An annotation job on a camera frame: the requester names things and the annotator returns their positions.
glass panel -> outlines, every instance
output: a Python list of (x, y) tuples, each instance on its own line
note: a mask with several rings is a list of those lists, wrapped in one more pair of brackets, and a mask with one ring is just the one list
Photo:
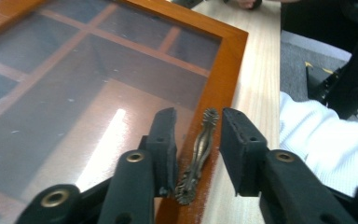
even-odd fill
[(104, 0), (52, 1), (1, 34), (0, 222), (50, 186), (110, 177), (161, 109), (180, 149), (218, 47)]

wooden frame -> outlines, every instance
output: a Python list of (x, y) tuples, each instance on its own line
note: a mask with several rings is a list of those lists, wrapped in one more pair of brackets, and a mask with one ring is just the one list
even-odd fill
[[(195, 29), (206, 35), (221, 40), (210, 77), (203, 90), (195, 116), (181, 151), (178, 162), (180, 174), (188, 166), (197, 134), (201, 130), (202, 113), (208, 107), (222, 111), (223, 107), (231, 106), (241, 68), (242, 55), (247, 33), (220, 21), (195, 13), (187, 8), (179, 7), (164, 0), (120, 0), (121, 2), (156, 14), (181, 26)], [(42, 4), (43, 0), (0, 0), (0, 32), (13, 22), (21, 19), (29, 11)], [(157, 223), (200, 223), (204, 204), (207, 200), (212, 173), (218, 156), (220, 142), (220, 123), (213, 139), (213, 149), (202, 171), (202, 178), (197, 189), (197, 198), (189, 206), (180, 206), (172, 200), (163, 200), (157, 211)]]

black chair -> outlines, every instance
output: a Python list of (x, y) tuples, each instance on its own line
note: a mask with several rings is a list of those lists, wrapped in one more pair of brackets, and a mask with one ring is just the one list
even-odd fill
[[(323, 8), (324, 16), (320, 16), (321, 11), (315, 13), (316, 15), (309, 11), (318, 2), (320, 4), (318, 7), (328, 4)], [(282, 27), (284, 30), (351, 52), (350, 61), (344, 67), (339, 68), (334, 75), (328, 76), (320, 83), (315, 83), (317, 78), (309, 77), (309, 98), (336, 110), (342, 119), (355, 114), (358, 109), (358, 0), (304, 1), (299, 4), (288, 4), (283, 13), (285, 15)], [(302, 22), (300, 17), (309, 15), (318, 17), (315, 21), (310, 18), (306, 19), (307, 22), (311, 21), (316, 25), (309, 26), (306, 22), (300, 26), (296, 25), (296, 22)]]

wooden table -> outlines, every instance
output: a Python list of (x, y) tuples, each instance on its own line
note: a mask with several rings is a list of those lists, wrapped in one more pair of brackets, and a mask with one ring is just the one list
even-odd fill
[[(206, 1), (195, 11), (249, 33), (232, 107), (244, 112), (279, 147), (281, 5), (264, 1), (257, 10), (236, 2)], [(202, 223), (263, 223), (257, 198), (234, 197), (226, 167), (219, 156)]]

white cloth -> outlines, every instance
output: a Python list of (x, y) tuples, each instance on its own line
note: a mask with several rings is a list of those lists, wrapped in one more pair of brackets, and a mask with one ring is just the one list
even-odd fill
[(316, 101), (281, 92), (280, 147), (296, 153), (326, 186), (353, 196), (358, 187), (358, 122)]

